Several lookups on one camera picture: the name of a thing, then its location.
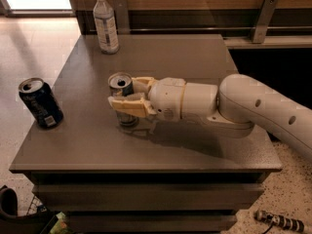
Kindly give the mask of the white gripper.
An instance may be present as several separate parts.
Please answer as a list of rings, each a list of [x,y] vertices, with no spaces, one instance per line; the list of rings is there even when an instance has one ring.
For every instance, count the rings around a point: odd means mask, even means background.
[[[182,96],[186,82],[179,78],[133,77],[135,94],[110,96],[108,102],[117,112],[139,118],[156,115],[162,121],[179,121]]]

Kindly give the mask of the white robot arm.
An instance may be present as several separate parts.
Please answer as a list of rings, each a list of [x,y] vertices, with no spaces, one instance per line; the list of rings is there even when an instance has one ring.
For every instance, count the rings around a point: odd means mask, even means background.
[[[245,137],[258,125],[312,159],[312,110],[250,76],[232,74],[210,85],[118,72],[108,86],[109,104],[122,125],[137,118],[185,120],[228,137]]]

